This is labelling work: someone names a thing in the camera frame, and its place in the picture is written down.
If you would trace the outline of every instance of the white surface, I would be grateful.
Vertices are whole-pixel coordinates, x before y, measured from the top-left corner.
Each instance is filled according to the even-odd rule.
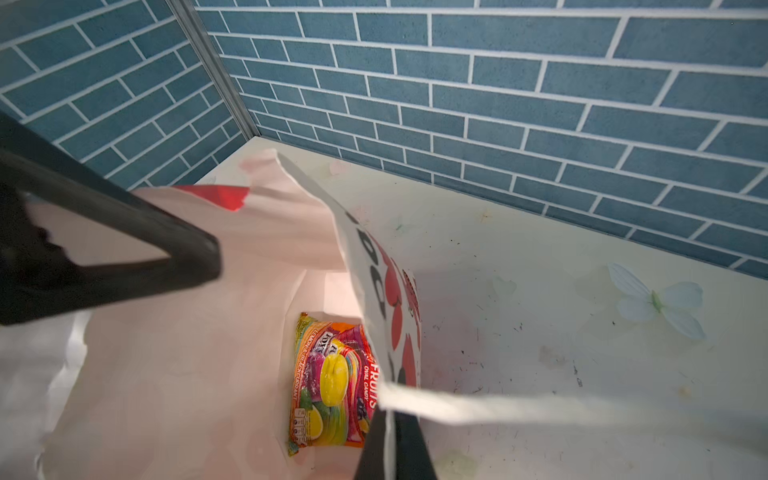
[[[768,282],[545,217],[254,138],[200,183],[244,184],[276,147],[414,269],[422,384],[449,392],[610,395],[765,415]],[[652,290],[703,287],[707,339],[621,318],[607,264]],[[675,436],[423,422],[441,478],[768,478],[768,458]]]

